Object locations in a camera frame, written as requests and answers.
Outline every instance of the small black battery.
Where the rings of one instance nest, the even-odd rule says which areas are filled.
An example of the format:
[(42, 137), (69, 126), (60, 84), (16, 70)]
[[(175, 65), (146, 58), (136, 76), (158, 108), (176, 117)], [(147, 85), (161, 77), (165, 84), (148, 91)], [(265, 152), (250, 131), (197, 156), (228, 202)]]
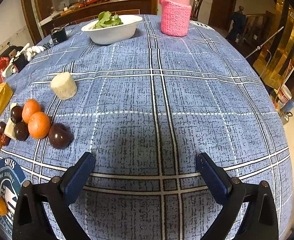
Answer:
[(54, 45), (62, 43), (63, 41), (67, 40), (67, 34), (65, 28), (61, 29), (53, 29), (51, 34), (51, 39)]

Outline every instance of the blue plaid tablecloth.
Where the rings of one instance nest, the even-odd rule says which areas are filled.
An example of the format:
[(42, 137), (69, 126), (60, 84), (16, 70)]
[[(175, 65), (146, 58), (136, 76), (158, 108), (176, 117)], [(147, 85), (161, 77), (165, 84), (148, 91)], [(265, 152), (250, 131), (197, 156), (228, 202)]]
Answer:
[[(53, 149), (47, 138), (12, 140), (0, 161), (11, 158), (23, 179), (43, 183), (61, 176), (85, 151), (95, 152), (87, 185), (70, 206), (91, 239), (192, 240), (204, 235), (222, 208), (195, 169), (195, 154), (206, 152), (230, 176), (269, 182), (283, 238), (292, 166), (282, 123), (262, 82), (212, 28), (191, 22), (185, 37), (170, 37), (160, 31), (160, 17), (142, 17), (132, 38), (108, 46), (94, 44), (81, 31), (86, 23), (70, 26), (67, 41), (7, 79), (14, 90), (10, 103), (36, 99), (53, 122), (70, 128), (74, 140), (65, 150)], [(78, 91), (62, 101), (50, 81), (65, 71)], [(8, 106), (1, 121), (9, 117)], [(11, 213), (0, 217), (0, 232), (11, 238), (18, 192), (5, 190)], [(45, 208), (56, 236), (64, 239)]]

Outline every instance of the green lettuce leaf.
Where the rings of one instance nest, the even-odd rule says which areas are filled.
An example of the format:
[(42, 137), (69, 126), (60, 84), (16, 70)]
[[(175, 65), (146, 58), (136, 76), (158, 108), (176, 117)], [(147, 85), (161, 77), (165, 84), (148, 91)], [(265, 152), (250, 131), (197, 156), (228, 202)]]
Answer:
[(94, 29), (106, 28), (123, 24), (117, 14), (111, 16), (109, 11), (101, 12), (98, 16), (98, 22), (95, 24)]

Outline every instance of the metal bolt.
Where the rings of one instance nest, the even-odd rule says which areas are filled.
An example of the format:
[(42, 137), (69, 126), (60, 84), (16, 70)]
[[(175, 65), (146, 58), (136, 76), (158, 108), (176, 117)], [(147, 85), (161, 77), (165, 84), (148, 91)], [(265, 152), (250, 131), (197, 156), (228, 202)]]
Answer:
[(262, 185), (263, 185), (263, 187), (268, 187), (268, 182), (266, 180), (263, 180)]
[(54, 177), (51, 179), (51, 181), (52, 181), (53, 183), (57, 183), (58, 181), (60, 181), (60, 177), (59, 177), (59, 176), (54, 176)]
[(22, 185), (24, 187), (28, 187), (30, 185), (30, 181), (29, 180), (26, 180)]
[(237, 178), (237, 177), (232, 177), (232, 182), (233, 183), (235, 183), (235, 184), (238, 184), (238, 183), (240, 183), (240, 179), (239, 178)]

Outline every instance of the white bucket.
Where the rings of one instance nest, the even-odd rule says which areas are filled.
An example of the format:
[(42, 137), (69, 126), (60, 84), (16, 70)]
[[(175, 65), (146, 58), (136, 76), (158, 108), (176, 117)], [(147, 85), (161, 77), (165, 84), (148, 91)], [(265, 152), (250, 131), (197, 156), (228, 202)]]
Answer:
[(278, 101), (278, 109), (281, 109), (285, 104), (292, 99), (292, 93), (290, 90), (283, 85), (281, 91), (279, 92), (279, 101)]

